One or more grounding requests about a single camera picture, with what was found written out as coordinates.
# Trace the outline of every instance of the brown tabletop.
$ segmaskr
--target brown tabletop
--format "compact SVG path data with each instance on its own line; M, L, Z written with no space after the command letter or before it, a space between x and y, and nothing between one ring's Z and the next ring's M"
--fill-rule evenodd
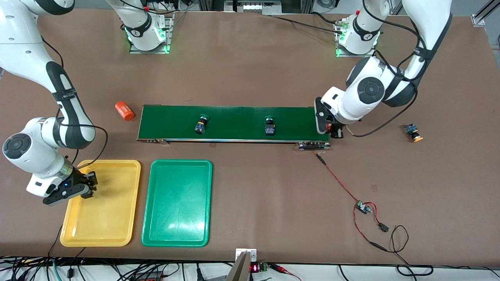
M291 17L328 28L313 15ZM390 19L410 25L407 17ZM112 10L76 9L39 23L40 33L64 56L88 116L109 132L102 159L142 164L131 242L87 248L82 256L231 261L235 248L247 247L257 248L259 259L276 262L400 263L359 235L354 201L311 152L288 144L139 143L139 118L126 122L114 109L121 100L137 114L142 104L312 106L330 87L344 89L358 61L335 57L331 33L253 13L190 12L175 27L171 54L138 55L128 54L119 27ZM379 49L397 64L416 39L396 27L383 30ZM378 205L383 223L407 228L401 255L411 264L500 266L499 79L484 30L469 17L455 17L414 106L373 135L332 140L332 150L321 154L355 196ZM399 110L381 104L352 129L368 132ZM56 111L40 85L8 73L0 81L0 140L29 119ZM409 141L403 130L409 123L418 125L423 141ZM93 159L103 141L98 131L78 159ZM213 162L207 246L141 244L156 159ZM31 175L4 157L0 171L0 255L45 256L67 204L43 205L25 190ZM359 214L358 223L369 239L389 246L390 234L371 215ZM400 233L396 240L403 238ZM52 255L74 256L80 249L57 242Z

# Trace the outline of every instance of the black wire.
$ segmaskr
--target black wire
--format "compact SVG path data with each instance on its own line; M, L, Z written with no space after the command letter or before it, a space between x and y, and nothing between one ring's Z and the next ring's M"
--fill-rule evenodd
M167 6L165 6L165 4L163 4L161 1L158 1L158 3L160 3L160 4L163 6L163 8L165 8L165 11L168 11L168 10L169 10L169 9L167 8Z
M155 12L155 11L151 11L151 10L146 10L144 8L141 8L141 7L136 7L134 5L131 5L127 2L125 2L124 0L119 0L120 2L122 2L123 4L127 5L127 6L130 6L132 8L136 8L138 10L141 10L141 11L144 11L146 13L151 13L151 14L156 14L156 15L166 15L166 14L171 14L173 12L178 12L179 10L178 9L175 9L175 10L170 10L170 11L167 11L167 12Z
M451 269L463 269L463 268L466 268L466 269L472 269L470 266L451 266L451 265L443 265L443 267L445 268L451 268Z
M391 119L387 120L385 123L383 123L382 125L378 126L376 129L374 129L374 130L372 130L370 132L364 133L364 134L352 134L352 136L356 137L356 138L363 138L363 137L369 136L369 135L375 133L376 131L382 129L387 124L391 123L394 119L398 118L398 116L400 116L407 109L409 109L413 105L413 103L417 100L417 96L419 94L419 91L417 90L417 86L415 86L415 84L412 81L410 81L409 84L412 85L413 89L415 89L415 95L413 96L413 100L405 108L403 108L400 112L398 112L396 115L394 115Z
M52 243L52 246L50 246L50 249L48 249L47 257L49 257L49 258L52 258L51 251L54 248L54 246L56 245L56 242L58 241L59 235L61 234L61 230L63 230L62 225L61 225L61 227L59 227L59 231L57 232L57 236L55 237L54 243Z
M409 273L403 273L401 271L401 267L404 267L406 268ZM410 268L410 266L406 265L406 264L398 264L396 265L396 270L397 270L397 273L401 274L402 276L405 276L405 277L413 277L413 280L414 281L417 281L417 277L424 277L424 276L429 276L431 274L434 273L434 267L432 265L425 265L425 266L415 266L415 265L412 265L412 267L416 267L416 268L426 268L426 269L430 269L429 272L427 273L415 273L413 272L413 270Z
M347 279L346 275L344 274L344 271L342 270L342 266L340 264L338 265L338 269L340 269L340 273L342 274L342 277L345 279L345 281L349 281L349 279Z
M49 46L58 56L59 58L61 59L61 67L64 68L64 59L63 59L63 56L58 52L58 50L56 50L56 48L52 47L51 44L49 44L49 42L45 41L44 37L41 36L41 40L47 45Z
M77 149L76 150L76 153L74 154L74 157L73 157L73 160L71 161L71 164L74 164L75 161L77 160L77 157L78 157L78 152L80 151L80 149Z
M342 34L342 32L339 31L339 30L333 30L333 29L323 28L323 27L319 27L319 26L315 26L315 25L310 25L310 24L307 24L307 23L303 23L303 22L300 22L300 21L293 20L293 19L288 19L288 18L279 17L279 16L269 16L269 17L274 18L274 19L284 20L284 21L287 21L287 22L291 22L291 23L298 24L298 25L305 26L305 27L312 28L312 29L317 29L317 30L322 30L322 31L328 31L328 32L333 32L333 33L337 33L337 34Z
M50 266L50 263L48 262L48 259L47 259L47 262L45 265L45 273L47 274L47 281L51 281L51 278L49 277L49 266Z
M78 272L80 273L81 279L83 281L87 281L87 280L85 280L84 274L82 273L82 270L80 269L80 264L79 263L76 265L76 268L78 268Z
M56 121L59 118L59 112L60 111L61 111L61 109L58 108L57 109L57 113L55 114ZM104 150L106 149L106 145L108 144L108 139L109 139L108 131L106 131L106 129L104 129L103 127L96 126L96 125L87 125L87 124L73 124L73 125L69 125L69 124L63 124L63 123L59 122L59 125L60 126L66 126L66 127L89 127L89 128L96 128L96 129L99 129L99 130L103 131L104 134L106 135L106 139L104 141L104 145L102 146L102 149L100 150L100 152L97 155L97 157L94 158L92 161L90 161L87 164L83 164L81 166L76 167L77 170L80 170L81 168L84 168L84 167L87 167L87 166L93 164L95 161L97 161L99 159L99 157L101 157L101 155L103 154Z
M74 261L78 258L78 256L79 256L79 255L80 255L80 254L81 254L81 253L82 253L82 252L83 252L86 248L87 248L87 247L83 247L83 249L81 249L81 251L79 251L79 252L78 252L78 253L74 256L74 258L73 258L73 259L71 260L71 262L69 263L69 269L68 269L68 271L72 269L73 262L74 262Z
M327 22L327 23L329 23L329 24L332 24L332 25L334 25L334 24L335 24L335 22L337 22L337 21L338 21L338 20L329 20L329 19L327 19L326 17L324 17L322 14L320 14L320 13L319 13L319 12L317 12L317 11L313 11L313 12L311 12L311 15L317 15L317 16L319 16L319 17L320 17L323 21L325 21L325 22Z
M166 265L165 265L165 267L163 268L163 270L161 271L161 274L162 274L162 276L163 276L164 278L174 275L176 272L178 272L178 271L179 271L179 269L181 269L181 266L180 266L178 263L176 263L176 265L177 265L177 269L176 269L174 272L172 272L172 273L170 273L170 274L163 275L163 272L165 271L165 268L166 268L168 265L170 265L170 263L166 264Z
M418 34L418 32L416 32L415 30L409 28L409 27L406 27L404 25L401 25L401 24L398 24L398 23L394 23L394 22L390 22L390 21L387 21L387 20L383 20L381 18L378 18L376 17L375 15L373 15L367 8L367 4L365 3L365 0L362 0L363 2L363 8L365 9L365 11L368 13L368 15L370 15L372 18L374 18L375 20L381 22L381 23L384 23L384 24L388 24L388 25L391 25L391 26L395 26L395 27L398 27L398 28L402 28L404 30L407 30L411 33L413 33L413 35L415 35L421 42L422 42L422 45L423 45L423 48L424 49L427 49L426 47L426 43L424 42L424 39L422 39L422 37L420 36L420 34Z
M499 276L499 275L498 275L495 271L493 271L493 269L491 269L491 268L489 268L489 267L486 267L486 266L483 266L483 268L485 268L485 269L487 269L487 270L489 270L489 271L493 272L493 274L494 274L494 275L496 275L496 277L498 277L498 278L500 279L500 276Z

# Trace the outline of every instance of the black strap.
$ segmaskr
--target black strap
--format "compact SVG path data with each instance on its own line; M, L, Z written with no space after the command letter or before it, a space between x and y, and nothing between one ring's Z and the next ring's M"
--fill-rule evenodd
M62 101L67 101L72 98L74 98L77 95L77 90L74 88L71 89L63 89L63 90L58 90L57 92L53 92L52 96L54 97L54 100L56 102L62 102Z
M418 46L413 50L413 54L417 55L419 57L422 57L426 60L432 60L432 59L434 59L434 55L436 54L436 51L424 49L424 48Z
M151 27L151 23L153 22L153 20L151 19L151 15L149 13L146 13L146 15L147 19L141 26L132 28L123 25L128 33L130 33L133 37L142 37L144 32L146 32Z
M361 37L362 41L370 41L380 31L380 28L375 30L375 31L371 31L371 32L364 30L358 24L358 17L354 18L354 20L352 21L352 26L354 27L354 31L359 35L359 37Z
M396 88L398 87L398 85L400 84L400 82L403 80L404 77L405 77L405 70L399 69L399 72L394 76L394 78L392 78L392 81L385 90L385 94L383 95L382 101L385 101L394 93L394 90L396 90Z

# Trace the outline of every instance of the red can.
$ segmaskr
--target red can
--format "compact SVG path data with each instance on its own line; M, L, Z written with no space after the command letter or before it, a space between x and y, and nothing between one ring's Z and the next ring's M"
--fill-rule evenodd
M132 112L130 107L124 102L124 101L119 101L114 105L114 108L120 113L121 117L125 121L130 121L136 117L136 115Z

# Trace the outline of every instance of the connector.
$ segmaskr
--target connector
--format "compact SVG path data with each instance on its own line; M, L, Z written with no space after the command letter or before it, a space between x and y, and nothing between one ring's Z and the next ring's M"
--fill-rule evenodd
M202 270L199 267L196 268L196 274L198 276L196 281L205 281L205 279L203 278Z
M283 274L287 271L286 269L275 263L269 263L269 268Z
M338 26L338 27L348 28L349 27L349 22L348 21L337 20L337 21L335 21L335 25Z
M136 273L135 276L133 277L134 281L160 281L161 279L162 279L161 271Z
M365 215L372 212L372 209L361 200L357 202L356 209L360 210Z
M73 276L75 276L75 270L73 268L69 268L67 270L66 277L67 278L72 278Z
M387 227L387 225L383 224L383 223L379 223L378 224L378 227L380 228L381 231L383 232L388 232L389 231L389 227Z

